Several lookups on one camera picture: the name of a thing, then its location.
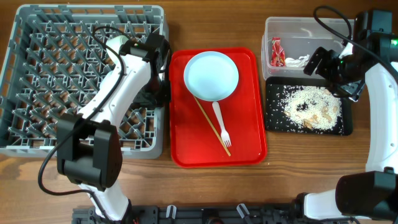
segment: light blue plate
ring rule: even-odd
[[[202,52],[187,63],[184,82],[197,98],[219,101],[228,97],[238,85],[239,73],[235,63],[219,52]]]

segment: chopstick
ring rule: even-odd
[[[228,151],[228,149],[226,148],[226,146],[225,146],[223,140],[221,139],[220,135],[217,133],[216,128],[215,128],[215,127],[213,126],[213,124],[211,123],[211,121],[210,121],[209,117],[207,116],[205,110],[201,107],[201,104],[199,103],[198,99],[197,99],[195,96],[194,96],[194,99],[195,99],[196,102],[198,103],[198,106],[199,106],[201,112],[203,113],[203,115],[205,115],[205,117],[206,117],[207,121],[209,122],[211,128],[213,129],[214,133],[215,133],[216,136],[218,137],[218,140],[220,140],[221,145],[223,145],[223,147],[224,147],[226,153],[228,154],[228,156],[231,156],[231,153],[229,153],[229,151]]]

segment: metal grid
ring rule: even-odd
[[[1,146],[13,152],[24,149],[26,156],[28,149],[46,152],[56,143],[59,117],[75,114],[95,96],[114,68],[91,37],[95,27],[115,27],[145,42],[151,32],[167,37],[164,24],[159,6],[21,6],[1,74],[0,129],[8,130],[1,133]],[[105,43],[118,35],[110,29],[96,33]],[[154,147],[161,131],[154,122],[158,115],[155,110],[128,109],[118,130],[124,150]]]

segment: table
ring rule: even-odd
[[[174,50],[212,47],[247,47],[257,57],[261,74],[261,38],[270,16],[311,17],[313,9],[329,4],[354,18],[372,7],[394,11],[396,0],[258,0],[258,1],[105,1],[90,4],[158,4],[165,10]],[[9,40],[19,5],[28,1],[1,3],[0,60]],[[78,4],[79,0],[33,0],[30,4]],[[336,17],[322,11],[321,17]],[[265,104],[264,91],[262,102]],[[238,202],[289,202],[301,192],[322,192],[335,188],[346,174],[364,171],[370,141],[367,91],[353,105],[354,132],[347,137],[288,133],[266,133],[268,156],[257,166],[215,169],[181,169],[170,157],[168,113],[164,151],[157,160],[124,160],[119,180],[124,193],[136,205],[236,205]],[[37,186],[42,159],[0,155],[0,223],[70,223],[72,209],[91,206],[86,195],[53,197]],[[77,189],[57,172],[51,161],[44,174],[45,185],[56,191]]]

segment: white container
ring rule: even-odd
[[[347,24],[342,19],[321,19],[326,25],[337,32],[348,35]],[[350,19],[354,29],[354,20]],[[302,17],[269,17],[266,20],[266,31],[262,36],[261,62],[262,75],[266,80],[269,77],[295,77],[295,78],[322,78],[319,75],[306,75],[302,68],[271,66],[272,38],[280,37],[280,45],[285,50],[286,58],[298,59],[307,54],[312,56],[315,50],[323,47],[340,53],[344,46],[341,39],[333,35],[314,18]]]

